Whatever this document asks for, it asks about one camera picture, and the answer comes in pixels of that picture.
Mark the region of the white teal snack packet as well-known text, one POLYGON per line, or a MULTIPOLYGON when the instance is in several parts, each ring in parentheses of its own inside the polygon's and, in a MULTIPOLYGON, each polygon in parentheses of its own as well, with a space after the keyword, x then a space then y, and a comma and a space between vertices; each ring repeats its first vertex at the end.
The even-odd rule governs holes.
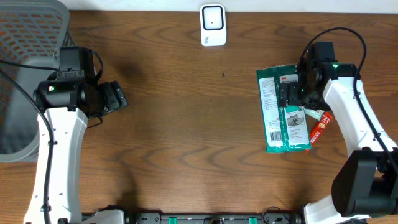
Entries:
POLYGON ((325 111, 323 110, 312 110, 308 108, 304 108, 304 112, 306 115, 316 119, 317 121, 321 120, 322 116, 324 115, 325 111))

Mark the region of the green white barcode packet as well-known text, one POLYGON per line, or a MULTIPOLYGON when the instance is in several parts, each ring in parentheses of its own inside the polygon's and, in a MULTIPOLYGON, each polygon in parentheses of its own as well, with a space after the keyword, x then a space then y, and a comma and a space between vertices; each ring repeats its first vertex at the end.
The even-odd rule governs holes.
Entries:
POLYGON ((295 65, 279 65, 257 71, 264 135, 268 153, 311 150, 307 119, 302 106, 279 106, 281 83, 296 82, 295 65))

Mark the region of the red white snack packet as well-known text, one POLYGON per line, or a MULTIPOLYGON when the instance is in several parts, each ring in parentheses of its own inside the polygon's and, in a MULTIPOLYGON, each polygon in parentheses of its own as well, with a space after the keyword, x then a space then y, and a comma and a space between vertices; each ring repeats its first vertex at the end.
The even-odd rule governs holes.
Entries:
POLYGON ((317 121, 317 124, 314 126, 309 134, 311 146, 314 146, 314 144, 318 141, 319 137, 322 135, 322 133, 332 120, 333 116, 329 112, 325 111, 321 120, 317 121))

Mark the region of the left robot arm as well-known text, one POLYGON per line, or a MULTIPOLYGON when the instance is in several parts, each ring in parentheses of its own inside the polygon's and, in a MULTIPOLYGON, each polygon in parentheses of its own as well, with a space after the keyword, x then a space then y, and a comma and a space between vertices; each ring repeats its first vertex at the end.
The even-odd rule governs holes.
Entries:
POLYGON ((81 145, 88 122, 128 105, 117 81, 58 79, 40 82, 39 156, 35 184, 24 223, 124 223, 112 209, 84 220, 79 199, 81 145))

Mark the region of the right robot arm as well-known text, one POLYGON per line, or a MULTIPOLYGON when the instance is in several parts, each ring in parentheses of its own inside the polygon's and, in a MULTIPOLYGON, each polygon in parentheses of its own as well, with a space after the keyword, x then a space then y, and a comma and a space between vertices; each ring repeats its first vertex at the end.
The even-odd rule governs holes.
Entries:
POLYGON ((298 80, 282 86, 284 105, 332 111, 348 160, 331 194, 304 206, 300 223, 348 223, 397 214, 397 144, 386 134, 364 94, 353 64, 299 65, 298 80))

